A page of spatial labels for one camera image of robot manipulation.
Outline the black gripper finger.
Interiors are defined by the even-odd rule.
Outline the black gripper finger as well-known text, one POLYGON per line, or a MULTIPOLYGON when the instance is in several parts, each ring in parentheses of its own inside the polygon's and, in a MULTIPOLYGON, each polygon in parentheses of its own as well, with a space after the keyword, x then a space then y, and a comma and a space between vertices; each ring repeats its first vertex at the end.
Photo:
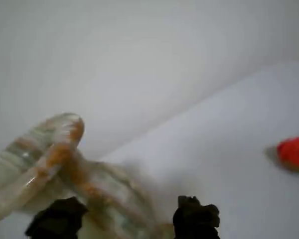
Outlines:
POLYGON ((87 212, 76 197, 56 200, 34 216, 25 235, 31 239, 76 239, 87 212))
POLYGON ((176 239, 219 239, 219 209, 213 205, 201 205, 195 197, 178 196, 178 207, 172 223, 176 239))

